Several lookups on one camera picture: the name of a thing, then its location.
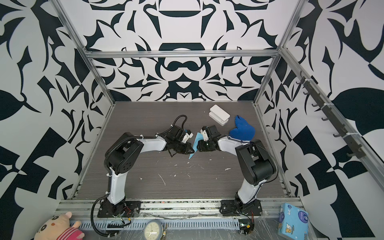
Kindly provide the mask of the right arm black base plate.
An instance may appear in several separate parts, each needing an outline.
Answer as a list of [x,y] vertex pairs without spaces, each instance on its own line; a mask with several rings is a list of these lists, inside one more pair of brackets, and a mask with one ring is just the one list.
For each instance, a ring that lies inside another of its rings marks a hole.
[[263,212],[261,202],[254,200],[248,204],[242,204],[240,200],[221,200],[219,212],[226,217],[246,215],[248,217],[260,216]]

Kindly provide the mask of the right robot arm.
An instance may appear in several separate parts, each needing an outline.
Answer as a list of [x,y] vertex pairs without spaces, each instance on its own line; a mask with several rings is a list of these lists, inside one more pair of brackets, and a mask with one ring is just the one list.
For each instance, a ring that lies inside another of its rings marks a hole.
[[198,151],[221,151],[238,158],[244,180],[235,195],[236,207],[246,207],[255,203],[262,185],[278,172],[271,154],[264,148],[261,141],[242,141],[224,136],[219,133],[216,126],[203,127],[201,134],[203,139],[197,143]]

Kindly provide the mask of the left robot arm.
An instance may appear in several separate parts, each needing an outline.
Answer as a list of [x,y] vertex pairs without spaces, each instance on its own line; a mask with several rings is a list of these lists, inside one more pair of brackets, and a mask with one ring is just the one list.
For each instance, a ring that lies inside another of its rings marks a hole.
[[168,151],[171,156],[193,154],[195,150],[189,142],[193,136],[190,130],[178,126],[171,126],[167,131],[149,137],[123,133],[105,154],[104,166],[110,178],[106,192],[107,202],[113,207],[125,202],[127,174],[141,153]]

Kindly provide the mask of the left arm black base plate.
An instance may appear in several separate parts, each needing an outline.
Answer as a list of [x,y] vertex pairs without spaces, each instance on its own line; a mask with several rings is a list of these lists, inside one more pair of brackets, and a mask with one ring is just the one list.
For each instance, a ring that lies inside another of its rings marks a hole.
[[123,217],[130,218],[141,211],[141,201],[125,201],[116,205],[111,204],[108,200],[102,201],[97,214],[98,218]]

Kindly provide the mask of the light blue paper sheet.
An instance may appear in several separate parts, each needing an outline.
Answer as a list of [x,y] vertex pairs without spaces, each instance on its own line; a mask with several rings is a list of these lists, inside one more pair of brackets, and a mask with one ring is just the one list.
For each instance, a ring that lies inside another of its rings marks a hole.
[[192,153],[192,154],[190,154],[189,159],[191,159],[191,158],[193,157],[193,155],[194,155],[195,153],[198,152],[198,143],[199,143],[199,141],[201,141],[201,140],[204,140],[203,135],[202,135],[201,133],[197,133],[197,135],[196,135],[196,137],[195,137],[194,144],[193,144],[193,150],[194,150],[195,152]]

